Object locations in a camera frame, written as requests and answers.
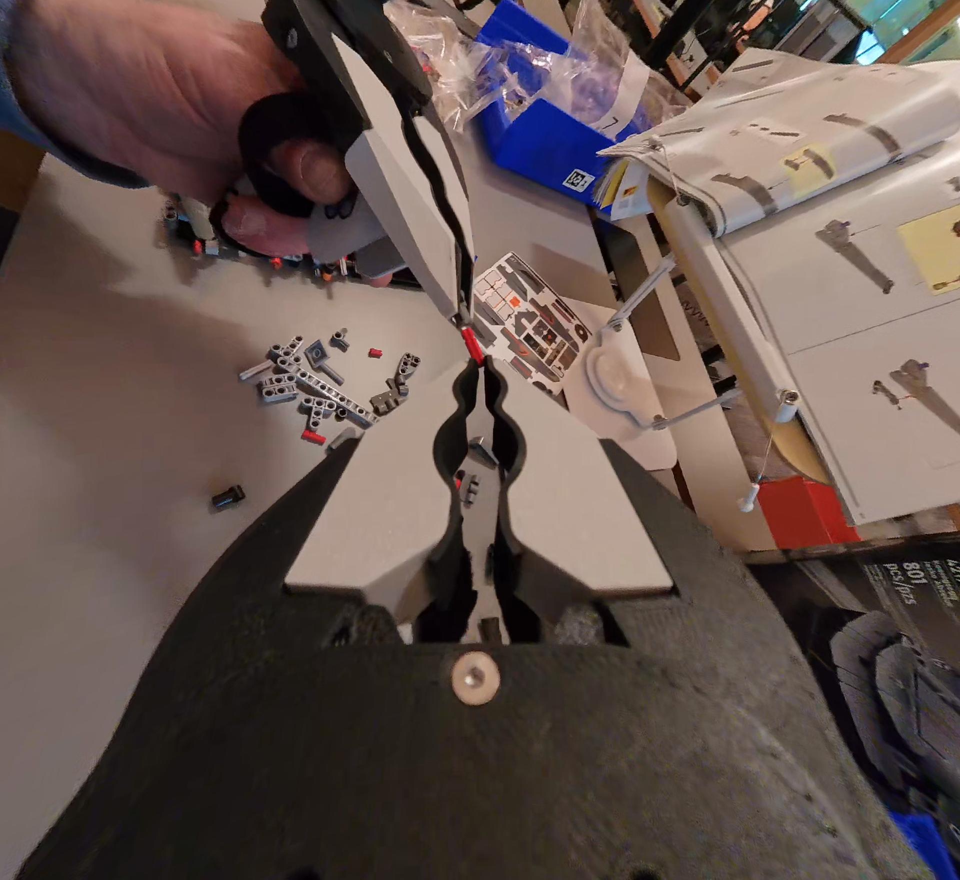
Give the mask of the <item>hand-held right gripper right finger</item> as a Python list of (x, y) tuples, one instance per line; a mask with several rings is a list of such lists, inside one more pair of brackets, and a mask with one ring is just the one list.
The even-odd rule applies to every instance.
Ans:
[(511, 643), (543, 642), (569, 610), (659, 598), (673, 578), (600, 439), (502, 360), (484, 363), (501, 487), (493, 585)]

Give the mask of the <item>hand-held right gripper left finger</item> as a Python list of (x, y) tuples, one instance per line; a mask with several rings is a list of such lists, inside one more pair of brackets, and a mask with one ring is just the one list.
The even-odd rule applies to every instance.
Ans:
[(294, 593), (383, 607), (418, 642), (458, 643), (476, 603), (456, 475), (479, 364), (457, 362), (347, 442), (340, 478), (285, 577)]

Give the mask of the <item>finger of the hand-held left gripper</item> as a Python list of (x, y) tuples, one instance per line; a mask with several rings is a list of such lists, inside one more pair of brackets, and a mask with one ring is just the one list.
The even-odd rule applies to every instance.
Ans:
[(461, 311), (474, 311), (474, 232), (466, 178), (459, 156), (450, 135), (435, 111), (422, 111), (413, 119), (419, 142), (429, 153), (438, 176), (442, 180), (442, 192), (448, 213), (444, 213), (448, 225), (457, 236), (457, 278), (461, 294)]
[(455, 320), (460, 292), (454, 234), (436, 202), (405, 128), (410, 119), (365, 60), (345, 41), (333, 47), (366, 115), (345, 152), (346, 170), (441, 316)]

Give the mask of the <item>lego car chassis assembly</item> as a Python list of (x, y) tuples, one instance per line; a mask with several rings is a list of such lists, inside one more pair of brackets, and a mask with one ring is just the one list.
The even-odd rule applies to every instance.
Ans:
[(165, 245), (179, 249), (195, 271), (216, 263), (251, 265), (263, 274), (267, 284), (273, 277), (301, 277), (315, 286), (333, 283), (366, 283), (357, 268), (356, 256), (349, 254), (335, 262), (320, 263), (310, 255), (264, 257), (222, 239), (210, 224), (210, 210), (196, 201), (184, 201), (177, 193), (162, 193), (160, 223)]

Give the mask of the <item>long light grey lego beam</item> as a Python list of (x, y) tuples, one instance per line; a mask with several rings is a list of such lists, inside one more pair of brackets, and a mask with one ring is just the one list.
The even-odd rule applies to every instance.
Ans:
[[(337, 388), (329, 385), (313, 373), (307, 372), (298, 366), (291, 367), (287, 373), (296, 375), (298, 390), (303, 396), (321, 397), (338, 404), (340, 408), (337, 413), (334, 414), (333, 417), (325, 420), (348, 422), (363, 430), (370, 429), (378, 422), (379, 418), (376, 417), (370, 409), (359, 406)], [(308, 422), (308, 430), (319, 432), (320, 424), (325, 420), (316, 424)]]

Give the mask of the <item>grey square lego plate bar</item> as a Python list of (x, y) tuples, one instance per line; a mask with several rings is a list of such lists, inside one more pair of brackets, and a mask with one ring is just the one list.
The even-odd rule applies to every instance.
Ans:
[(316, 373), (323, 374), (337, 386), (344, 384), (344, 378), (330, 366), (330, 354), (321, 339), (303, 347), (301, 352)]

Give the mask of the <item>person's left hand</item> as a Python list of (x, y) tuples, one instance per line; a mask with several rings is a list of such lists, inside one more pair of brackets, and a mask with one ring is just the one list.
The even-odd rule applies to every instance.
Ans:
[(208, 207), (243, 174), (248, 109), (305, 86), (261, 25), (155, 0), (26, 0), (6, 63), (53, 145)]

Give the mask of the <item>blue plastic bin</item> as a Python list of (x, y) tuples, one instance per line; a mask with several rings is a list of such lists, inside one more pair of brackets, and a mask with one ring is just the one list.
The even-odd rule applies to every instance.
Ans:
[(477, 40), (507, 54), (518, 84), (518, 107), (509, 108), (502, 86), (479, 116), (494, 163), (617, 217), (627, 175), (602, 152), (650, 127), (649, 68), (631, 51), (622, 69), (602, 67), (515, 0), (499, 3)]

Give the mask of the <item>clear plastic bags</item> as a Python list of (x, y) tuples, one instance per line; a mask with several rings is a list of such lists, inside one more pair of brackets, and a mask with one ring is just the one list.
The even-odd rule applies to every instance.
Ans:
[(469, 39), (449, 17), (407, 1), (391, 0), (386, 14), (423, 67), (440, 120), (458, 132), (490, 105), (504, 106), (514, 121), (544, 101), (616, 140), (690, 107), (636, 56), (601, 0), (580, 0), (572, 43), (561, 53), (530, 41)]

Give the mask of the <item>white desk stand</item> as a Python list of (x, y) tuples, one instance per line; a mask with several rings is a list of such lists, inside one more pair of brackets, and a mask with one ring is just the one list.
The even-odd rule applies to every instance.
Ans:
[(679, 414), (664, 415), (629, 320), (640, 306), (653, 301), (656, 286), (675, 264), (674, 255), (669, 254), (619, 310), (573, 302), (584, 308), (589, 332), (583, 357), (563, 380), (569, 411), (599, 438), (617, 442), (649, 471), (671, 470), (676, 465), (672, 427), (741, 395), (735, 387), (698, 406), (682, 400)]

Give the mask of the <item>sticker sheet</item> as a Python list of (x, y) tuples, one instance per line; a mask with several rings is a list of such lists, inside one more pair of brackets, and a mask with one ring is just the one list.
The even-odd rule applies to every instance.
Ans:
[(516, 253), (476, 276), (472, 311), (486, 353), (554, 396), (571, 381), (593, 336), (570, 303)]

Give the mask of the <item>red plastic tray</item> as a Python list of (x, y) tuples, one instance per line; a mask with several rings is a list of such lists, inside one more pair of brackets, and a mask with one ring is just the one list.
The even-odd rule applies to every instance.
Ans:
[(862, 542), (830, 485), (802, 476), (763, 480), (758, 503), (781, 550)]

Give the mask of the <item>open instruction booklet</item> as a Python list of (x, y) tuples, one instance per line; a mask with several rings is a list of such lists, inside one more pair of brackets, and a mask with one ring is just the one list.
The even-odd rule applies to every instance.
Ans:
[(696, 208), (857, 525), (958, 502), (958, 107), (956, 60), (750, 50), (602, 152)]

